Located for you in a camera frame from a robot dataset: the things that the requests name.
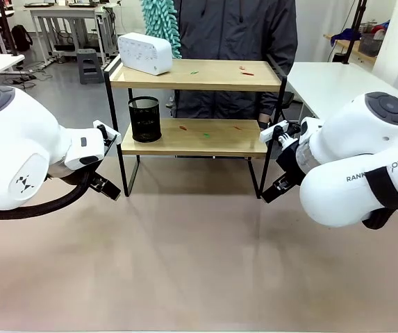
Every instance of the logo on robot arm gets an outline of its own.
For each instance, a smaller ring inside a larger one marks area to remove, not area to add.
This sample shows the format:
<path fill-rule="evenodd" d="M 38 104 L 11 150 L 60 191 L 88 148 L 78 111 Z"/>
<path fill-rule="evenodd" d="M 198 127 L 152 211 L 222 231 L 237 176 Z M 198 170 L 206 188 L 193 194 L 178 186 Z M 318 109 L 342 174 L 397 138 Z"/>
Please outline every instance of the logo on robot arm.
<path fill-rule="evenodd" d="M 391 171 L 393 173 L 393 171 L 398 167 L 398 161 L 393 162 L 388 167 L 390 167 L 390 169 L 391 169 Z M 361 172 L 361 173 L 357 173 L 356 175 L 352 175 L 352 176 L 346 177 L 346 179 L 347 179 L 347 182 L 351 182 L 353 180 L 357 180 L 357 179 L 364 178 L 364 177 L 365 177 L 365 172 Z"/>
<path fill-rule="evenodd" d="M 26 191 L 28 188 L 34 188 L 35 186 L 33 186 L 33 185 L 30 185 L 30 184 L 26 184 L 27 183 L 27 178 L 29 177 L 30 175 L 27 175 L 26 177 L 19 177 L 18 179 L 17 179 L 17 181 L 15 182 L 15 184 L 18 184 L 18 182 L 20 182 L 20 183 L 22 183 L 23 185 L 24 185 L 24 188 L 23 188 L 23 190 L 21 190 L 21 193 L 23 193 L 24 191 Z"/>

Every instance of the jacket zipper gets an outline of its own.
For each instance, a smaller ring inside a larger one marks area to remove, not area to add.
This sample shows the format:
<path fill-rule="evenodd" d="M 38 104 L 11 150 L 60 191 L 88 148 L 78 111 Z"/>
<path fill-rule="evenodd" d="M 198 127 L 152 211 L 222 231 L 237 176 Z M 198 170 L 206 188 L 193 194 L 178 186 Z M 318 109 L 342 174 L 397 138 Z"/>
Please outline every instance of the jacket zipper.
<path fill-rule="evenodd" d="M 220 60 L 220 49 L 222 47 L 222 38 L 224 35 L 224 18 L 225 18 L 225 9 L 226 9 L 226 0 L 224 0 L 224 7 L 222 11 L 222 19 L 220 20 L 220 37 L 219 37 L 219 48 L 217 51 L 217 59 Z M 214 118 L 215 115 L 215 92 L 213 98 L 213 111 L 211 112 L 211 118 Z"/>

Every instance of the microfiber duster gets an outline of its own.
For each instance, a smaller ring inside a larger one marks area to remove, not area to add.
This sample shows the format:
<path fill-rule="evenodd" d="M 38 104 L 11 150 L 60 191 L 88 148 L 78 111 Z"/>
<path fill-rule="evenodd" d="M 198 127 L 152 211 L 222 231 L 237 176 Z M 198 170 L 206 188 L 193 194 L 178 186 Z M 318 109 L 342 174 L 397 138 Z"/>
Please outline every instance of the microfiber duster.
<path fill-rule="evenodd" d="M 141 0 L 146 34 L 171 43 L 173 58 L 180 59 L 180 35 L 172 0 Z"/>

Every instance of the gray step stool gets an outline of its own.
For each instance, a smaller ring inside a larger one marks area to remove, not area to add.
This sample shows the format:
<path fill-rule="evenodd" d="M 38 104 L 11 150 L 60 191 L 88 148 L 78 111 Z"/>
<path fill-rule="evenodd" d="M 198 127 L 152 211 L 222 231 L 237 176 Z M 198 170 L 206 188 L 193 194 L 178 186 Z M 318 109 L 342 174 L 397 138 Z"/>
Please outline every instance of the gray step stool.
<path fill-rule="evenodd" d="M 78 63 L 78 73 L 80 74 L 80 83 L 82 85 L 88 82 L 104 82 L 97 52 L 94 49 L 79 49 L 76 52 L 76 61 Z"/>

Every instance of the white box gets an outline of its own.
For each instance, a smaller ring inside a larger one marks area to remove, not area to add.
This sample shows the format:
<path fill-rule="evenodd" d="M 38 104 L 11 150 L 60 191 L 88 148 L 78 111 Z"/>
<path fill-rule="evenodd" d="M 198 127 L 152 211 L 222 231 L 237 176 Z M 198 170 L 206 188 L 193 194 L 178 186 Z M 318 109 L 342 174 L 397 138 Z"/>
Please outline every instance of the white box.
<path fill-rule="evenodd" d="M 126 67 L 152 75 L 172 68 L 171 44 L 163 38 L 127 33 L 118 38 L 118 49 Z"/>

